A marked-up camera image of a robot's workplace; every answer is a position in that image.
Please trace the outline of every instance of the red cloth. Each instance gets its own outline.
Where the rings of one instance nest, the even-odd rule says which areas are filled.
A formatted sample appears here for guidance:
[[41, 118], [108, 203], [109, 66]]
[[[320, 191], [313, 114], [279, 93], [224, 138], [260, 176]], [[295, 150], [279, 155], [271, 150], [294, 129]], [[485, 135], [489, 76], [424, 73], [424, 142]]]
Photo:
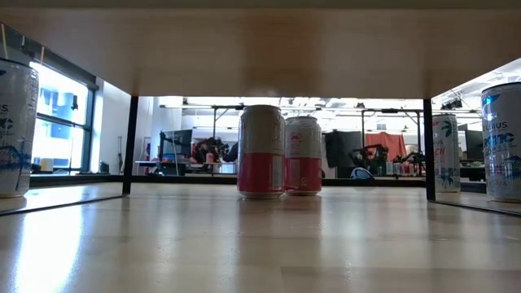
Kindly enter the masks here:
[[393, 161], [397, 155], [405, 157], [407, 151], [405, 150], [404, 137], [401, 134], [389, 133], [366, 133], [366, 146], [381, 144], [389, 149], [387, 160]]

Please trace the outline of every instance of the white can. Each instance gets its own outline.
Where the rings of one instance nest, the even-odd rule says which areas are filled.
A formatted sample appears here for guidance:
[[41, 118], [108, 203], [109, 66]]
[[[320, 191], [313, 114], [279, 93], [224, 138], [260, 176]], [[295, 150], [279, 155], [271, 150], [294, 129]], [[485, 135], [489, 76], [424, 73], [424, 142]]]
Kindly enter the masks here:
[[488, 88], [481, 102], [488, 197], [521, 202], [521, 82]]
[[453, 114], [432, 117], [434, 135], [434, 174], [436, 191], [458, 192], [461, 189], [458, 122]]
[[255, 105], [239, 122], [237, 186], [246, 198], [276, 199], [284, 193], [284, 118], [280, 109]]
[[37, 96], [37, 72], [0, 59], [0, 198], [29, 188]]
[[322, 130], [317, 118], [286, 119], [286, 193], [316, 195], [322, 189]]

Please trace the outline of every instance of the pink and white can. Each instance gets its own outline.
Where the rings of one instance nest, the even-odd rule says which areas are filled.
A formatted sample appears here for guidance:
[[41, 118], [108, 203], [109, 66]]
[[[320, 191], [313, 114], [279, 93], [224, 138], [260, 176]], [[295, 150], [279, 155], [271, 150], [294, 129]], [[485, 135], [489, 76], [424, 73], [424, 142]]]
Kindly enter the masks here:
[[322, 130], [317, 118], [286, 119], [286, 192], [316, 195], [322, 189]]
[[249, 199], [276, 199], [284, 193], [284, 118], [280, 109], [255, 105], [239, 123], [239, 192]]

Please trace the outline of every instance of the window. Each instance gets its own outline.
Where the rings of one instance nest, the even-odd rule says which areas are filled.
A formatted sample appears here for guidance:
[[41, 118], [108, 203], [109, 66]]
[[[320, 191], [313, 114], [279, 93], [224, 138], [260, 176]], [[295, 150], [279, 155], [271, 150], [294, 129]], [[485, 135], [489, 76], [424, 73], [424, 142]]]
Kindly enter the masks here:
[[33, 163], [51, 159], [54, 169], [88, 170], [92, 91], [39, 63], [30, 65], [40, 81]]

